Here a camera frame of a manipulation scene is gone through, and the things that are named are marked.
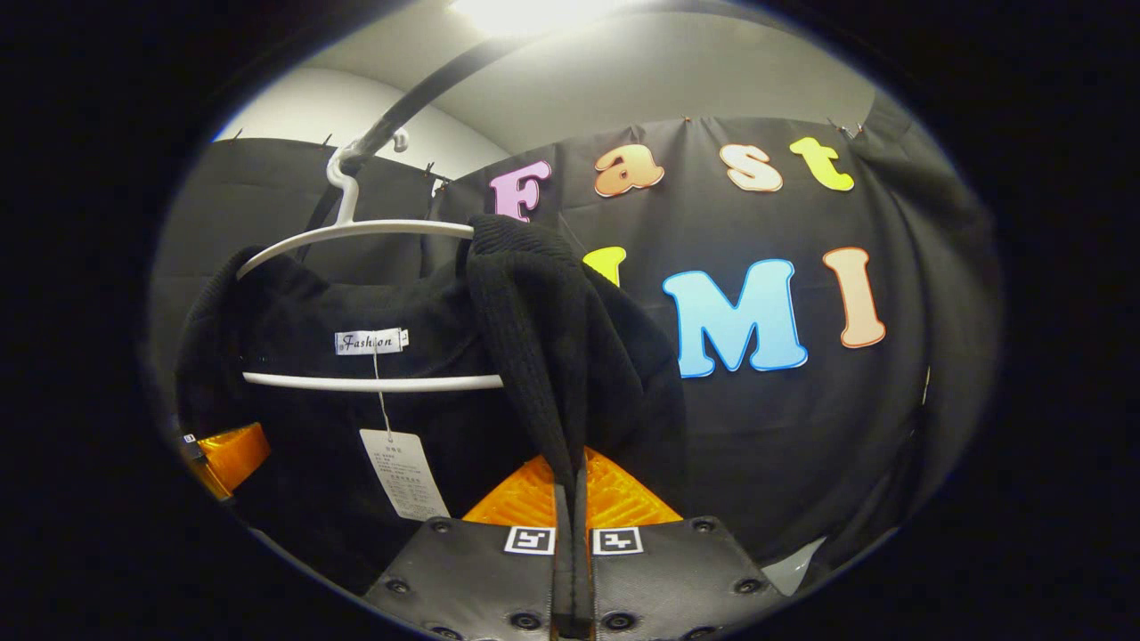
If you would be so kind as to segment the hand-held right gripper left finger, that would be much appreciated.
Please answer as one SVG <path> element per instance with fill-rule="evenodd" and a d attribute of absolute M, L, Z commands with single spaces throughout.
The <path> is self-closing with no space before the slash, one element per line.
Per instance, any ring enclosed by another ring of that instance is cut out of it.
<path fill-rule="evenodd" d="M 573 509 L 537 456 L 464 518 L 427 519 L 366 601 L 429 636 L 573 636 Z"/>

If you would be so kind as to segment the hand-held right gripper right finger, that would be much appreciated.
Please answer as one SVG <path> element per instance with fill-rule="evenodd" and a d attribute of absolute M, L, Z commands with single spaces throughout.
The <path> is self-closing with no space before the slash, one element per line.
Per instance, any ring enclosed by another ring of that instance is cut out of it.
<path fill-rule="evenodd" d="M 577 488 L 575 628 L 587 640 L 728 636 L 785 603 L 720 519 L 676 514 L 598 451 Z"/>

